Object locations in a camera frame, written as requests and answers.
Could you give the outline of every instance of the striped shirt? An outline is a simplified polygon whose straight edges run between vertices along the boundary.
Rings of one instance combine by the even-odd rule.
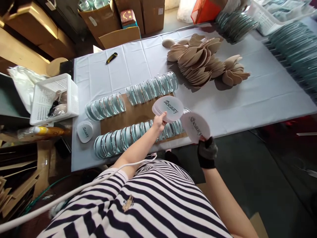
[[[101,179],[115,169],[107,169]],[[231,237],[186,171],[144,160],[132,179],[123,171],[84,189],[38,237]]]

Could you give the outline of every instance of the black glove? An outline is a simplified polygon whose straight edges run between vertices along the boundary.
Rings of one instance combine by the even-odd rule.
[[[197,154],[200,167],[203,169],[215,168],[214,159],[217,158],[218,147],[213,137],[207,141],[199,141]]]

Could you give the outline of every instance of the hand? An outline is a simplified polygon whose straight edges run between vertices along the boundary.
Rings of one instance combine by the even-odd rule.
[[[160,133],[164,130],[166,122],[163,118],[166,116],[167,112],[163,112],[160,116],[155,116],[153,120],[153,128],[157,129]]]
[[[200,167],[203,169],[213,169],[215,168],[214,159],[217,158],[218,147],[214,141],[213,137],[208,140],[205,138],[200,138],[197,155]]]

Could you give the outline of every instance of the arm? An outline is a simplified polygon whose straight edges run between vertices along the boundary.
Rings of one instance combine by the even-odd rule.
[[[163,118],[166,116],[166,112],[162,115],[155,116],[153,126],[148,130],[140,139],[138,139],[133,145],[131,145],[115,162],[113,168],[119,168],[125,164],[131,164],[144,160],[149,153],[152,145],[164,130],[165,122]],[[122,170],[127,174],[128,179],[132,178],[139,168],[139,165],[126,166]]]
[[[202,170],[209,188],[210,202],[230,234],[235,238],[258,237],[250,220],[232,196],[218,170],[216,168]]]
[[[212,137],[207,141],[199,142],[198,160],[209,189],[210,203],[233,237],[258,237],[250,220],[242,211],[216,169],[214,159],[217,157],[217,152],[218,148]]]

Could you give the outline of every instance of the basket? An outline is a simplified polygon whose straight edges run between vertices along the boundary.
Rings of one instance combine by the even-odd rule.
[[[261,5],[262,2],[263,0],[259,0],[259,1],[251,0],[251,5],[248,10],[248,15],[251,16],[255,21],[259,22],[259,26],[257,30],[263,36],[272,34],[273,32],[277,31],[279,28],[281,28],[282,26],[290,22],[300,20],[304,17],[311,16],[315,11],[314,7],[310,6],[311,8],[310,13],[307,13],[306,15],[302,15],[300,17],[294,18],[289,21],[280,22]]]
[[[55,93],[67,91],[67,112],[48,117]],[[61,74],[35,84],[30,124],[33,126],[58,122],[79,115],[78,87],[69,74]]]

